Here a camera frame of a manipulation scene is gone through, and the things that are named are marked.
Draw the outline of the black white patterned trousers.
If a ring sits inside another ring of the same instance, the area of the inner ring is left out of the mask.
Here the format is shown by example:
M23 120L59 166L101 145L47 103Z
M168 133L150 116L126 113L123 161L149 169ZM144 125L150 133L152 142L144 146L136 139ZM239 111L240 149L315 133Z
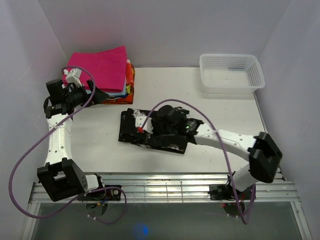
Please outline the black white patterned trousers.
M184 154L188 143L195 144L194 136L198 133L198 127L203 124L202 120L196 118L188 118L190 111L182 107L172 107L171 105L164 105L158 110L150 113L149 110L128 108L121 112L120 115L120 128L118 140L123 143L129 143L140 147L161 150L166 152L173 152ZM178 115L186 114L186 123L182 127L183 135L153 135L147 133L142 129L135 127L135 120L138 116L147 116L150 118L154 115Z

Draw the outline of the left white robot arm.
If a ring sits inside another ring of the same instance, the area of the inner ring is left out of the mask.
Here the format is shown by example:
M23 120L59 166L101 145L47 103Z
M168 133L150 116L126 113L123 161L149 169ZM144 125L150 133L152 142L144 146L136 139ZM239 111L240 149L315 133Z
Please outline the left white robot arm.
M87 81L91 93L84 86L61 79L46 83L49 97L43 104L51 134L48 137L48 153L43 167L37 169L37 177L50 199L54 202L89 193L95 200L106 195L106 187L98 174L86 175L74 162L71 151L73 113L78 106L102 104L109 95L94 88Z

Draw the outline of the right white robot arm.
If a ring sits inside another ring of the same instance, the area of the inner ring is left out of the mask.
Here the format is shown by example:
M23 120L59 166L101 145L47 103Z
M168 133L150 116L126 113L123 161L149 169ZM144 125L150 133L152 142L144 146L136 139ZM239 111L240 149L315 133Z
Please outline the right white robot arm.
M146 121L144 129L150 132L148 142L156 147L191 143L221 149L247 161L247 165L228 175L225 184L210 185L212 200L237 199L245 196L257 182L274 181L283 154L268 133L244 135L214 130L202 120L189 118L188 114L183 109L165 105Z

